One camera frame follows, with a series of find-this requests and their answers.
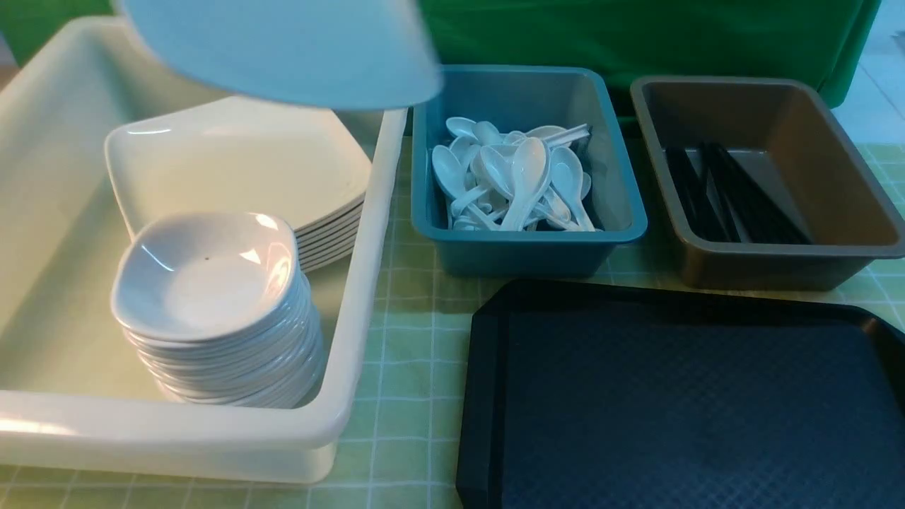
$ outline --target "plastic container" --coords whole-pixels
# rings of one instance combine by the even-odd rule
[[[405,111],[338,112],[374,157],[351,260],[309,274],[329,356],[313,398],[169,403],[110,313],[129,235],[103,141],[223,93],[150,61],[125,30],[74,21],[0,92],[0,464],[317,482],[361,373]]]
[[[632,99],[681,252],[697,288],[831,290],[878,258],[905,256],[905,226],[817,94],[799,82],[649,77]],[[692,233],[666,147],[725,146],[813,245],[731,244]]]
[[[440,96],[414,109],[412,221],[434,241],[443,269],[461,276],[588,276],[619,244],[647,229],[641,194],[603,79],[585,69],[448,65]],[[591,126],[574,147],[593,186],[585,199],[602,232],[453,231],[430,150],[447,144],[448,117],[488,120],[502,131]]]

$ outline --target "stack of bowls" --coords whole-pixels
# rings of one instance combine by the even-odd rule
[[[292,408],[326,358],[292,228],[262,214],[165,217],[136,235],[110,297],[170,400]]]

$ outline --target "green checkered tablecloth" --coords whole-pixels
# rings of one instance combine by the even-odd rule
[[[905,145],[862,153],[905,212]],[[393,198],[365,366],[336,466],[307,486],[0,466],[2,509],[458,507],[453,483],[472,313],[505,283],[454,279],[409,222],[404,161]],[[685,289],[662,221],[617,249],[595,282]],[[829,293],[740,293],[859,305],[905,329],[905,261],[880,261]]]

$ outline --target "stack of plates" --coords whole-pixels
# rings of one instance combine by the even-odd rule
[[[331,110],[230,97],[119,127],[105,144],[129,234],[173,214],[281,217],[310,272],[348,256],[371,161]]]
[[[313,225],[295,230],[303,270],[311,272],[352,254],[364,201],[362,195]]]
[[[261,214],[171,216],[123,256],[114,316],[170,400],[292,408],[325,368],[295,236]]]

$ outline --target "bowl rim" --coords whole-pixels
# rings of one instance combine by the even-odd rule
[[[179,332],[179,331],[166,331],[160,330],[159,328],[153,327],[151,324],[147,322],[135,323],[129,322],[124,319],[123,312],[121,311],[122,302],[121,295],[123,291],[123,276],[124,269],[132,260],[133,254],[136,253],[137,249],[142,245],[142,242],[149,236],[152,235],[156,230],[158,230],[161,226],[168,226],[173,224],[184,223],[189,219],[197,219],[199,217],[215,217],[215,218],[228,218],[231,217],[233,219],[238,219],[240,217],[248,217],[248,216],[266,216],[272,220],[272,222],[277,226],[277,232],[282,239],[282,242],[290,248],[290,253],[293,251],[295,255],[290,255],[290,274],[287,278],[287,283],[282,286],[280,289],[280,293],[271,300],[269,305],[264,309],[262,313],[256,313],[254,315],[248,316],[245,320],[228,324],[225,326],[217,326],[212,327],[209,332]],[[298,263],[298,252],[299,247],[295,240],[295,235],[292,232],[291,226],[286,223],[284,220],[276,217],[270,216],[267,214],[259,214],[254,212],[223,212],[223,211],[209,211],[209,212],[188,212],[182,214],[173,214],[171,216],[161,217],[156,221],[152,221],[148,223],[145,227],[143,227],[136,235],[135,239],[132,241],[132,244],[126,248],[126,251],[123,253],[123,256],[119,259],[119,265],[117,267],[116,278],[113,280],[113,288],[110,291],[110,310],[113,314],[113,318],[116,319],[117,323],[125,329],[132,333],[135,333],[139,336],[149,337],[154,340],[161,341],[174,341],[174,342],[184,342],[184,343],[199,343],[199,342],[208,342],[208,341],[218,341],[229,338],[230,336],[242,334],[245,331],[249,331],[254,328],[258,323],[263,320],[266,320],[267,317],[271,316],[275,311],[277,311],[287,297],[290,295],[291,290],[294,288],[293,282],[296,278],[300,277],[300,267]]]

